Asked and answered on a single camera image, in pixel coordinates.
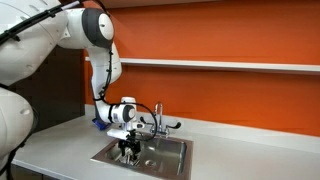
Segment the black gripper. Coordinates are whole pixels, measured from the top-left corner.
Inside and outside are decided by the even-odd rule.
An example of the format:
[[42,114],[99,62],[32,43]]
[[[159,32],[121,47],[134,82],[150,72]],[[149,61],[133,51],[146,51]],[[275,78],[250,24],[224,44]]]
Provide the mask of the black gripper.
[[127,150],[129,148],[134,156],[134,166],[138,166],[140,163],[140,156],[141,156],[141,148],[140,142],[136,140],[122,140],[120,139],[118,142],[118,147],[121,149],[121,156],[119,157],[119,162],[127,164]]

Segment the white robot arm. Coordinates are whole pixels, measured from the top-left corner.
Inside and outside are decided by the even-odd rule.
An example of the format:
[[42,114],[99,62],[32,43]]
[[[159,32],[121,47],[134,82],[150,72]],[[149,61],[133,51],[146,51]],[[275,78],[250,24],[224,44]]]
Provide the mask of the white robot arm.
[[10,87],[33,76],[58,47],[85,50],[93,76],[92,95],[98,119],[127,123],[135,118],[131,104],[109,104],[107,87],[121,75],[114,26],[107,12],[80,8],[81,0],[0,0],[0,161],[26,139],[34,122],[31,103]]

